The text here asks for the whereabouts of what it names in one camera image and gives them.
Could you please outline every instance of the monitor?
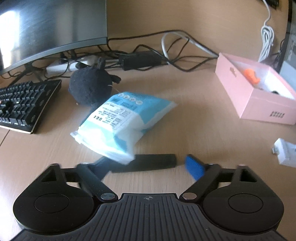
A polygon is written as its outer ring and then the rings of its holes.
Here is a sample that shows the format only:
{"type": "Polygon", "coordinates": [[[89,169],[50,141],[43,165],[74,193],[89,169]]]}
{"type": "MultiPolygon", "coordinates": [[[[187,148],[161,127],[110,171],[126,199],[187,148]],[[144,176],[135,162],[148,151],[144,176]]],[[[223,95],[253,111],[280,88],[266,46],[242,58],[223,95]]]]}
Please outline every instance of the monitor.
{"type": "Polygon", "coordinates": [[[107,43],[106,0],[0,0],[0,75],[37,59],[107,43]]]}
{"type": "Polygon", "coordinates": [[[296,0],[289,0],[286,36],[276,71],[296,90],[296,0]]]}

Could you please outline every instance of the white charger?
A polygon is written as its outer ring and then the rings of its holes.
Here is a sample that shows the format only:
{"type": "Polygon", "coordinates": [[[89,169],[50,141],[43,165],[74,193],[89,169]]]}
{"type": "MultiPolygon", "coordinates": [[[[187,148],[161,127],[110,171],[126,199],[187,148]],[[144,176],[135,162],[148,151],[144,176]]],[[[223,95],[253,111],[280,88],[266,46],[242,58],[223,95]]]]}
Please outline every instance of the white charger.
{"type": "Polygon", "coordinates": [[[296,167],[296,145],[278,138],[272,148],[273,154],[276,154],[281,165],[296,167]]]}

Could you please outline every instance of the power adapter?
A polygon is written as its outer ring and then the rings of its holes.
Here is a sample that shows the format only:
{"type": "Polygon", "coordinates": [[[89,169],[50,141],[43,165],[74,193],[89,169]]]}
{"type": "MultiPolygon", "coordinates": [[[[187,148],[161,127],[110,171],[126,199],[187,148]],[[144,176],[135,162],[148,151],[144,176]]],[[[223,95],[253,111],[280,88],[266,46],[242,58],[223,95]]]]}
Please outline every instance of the power adapter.
{"type": "Polygon", "coordinates": [[[120,55],[118,58],[123,70],[159,66],[161,61],[162,58],[153,51],[135,52],[131,55],[120,55]]]}

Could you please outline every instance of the black plush toy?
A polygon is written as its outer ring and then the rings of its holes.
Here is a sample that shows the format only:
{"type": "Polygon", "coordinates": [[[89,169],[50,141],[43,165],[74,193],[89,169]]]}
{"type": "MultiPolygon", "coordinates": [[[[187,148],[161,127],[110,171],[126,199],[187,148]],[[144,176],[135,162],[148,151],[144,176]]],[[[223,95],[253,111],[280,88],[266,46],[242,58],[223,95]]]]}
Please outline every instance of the black plush toy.
{"type": "Polygon", "coordinates": [[[69,92],[78,104],[97,109],[110,98],[112,82],[119,84],[121,79],[105,70],[106,60],[98,59],[98,67],[76,70],[70,78],[69,92]]]}

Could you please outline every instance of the pink box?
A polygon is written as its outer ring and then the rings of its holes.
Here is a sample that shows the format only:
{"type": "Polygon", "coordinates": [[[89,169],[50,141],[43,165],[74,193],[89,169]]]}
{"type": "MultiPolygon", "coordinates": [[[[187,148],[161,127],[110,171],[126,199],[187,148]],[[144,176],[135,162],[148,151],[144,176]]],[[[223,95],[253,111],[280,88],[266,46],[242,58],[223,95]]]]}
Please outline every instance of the pink box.
{"type": "Polygon", "coordinates": [[[296,92],[270,66],[220,53],[216,74],[240,118],[289,125],[296,123],[296,92]],[[256,87],[243,76],[245,69],[253,69],[261,78],[256,87]]]}

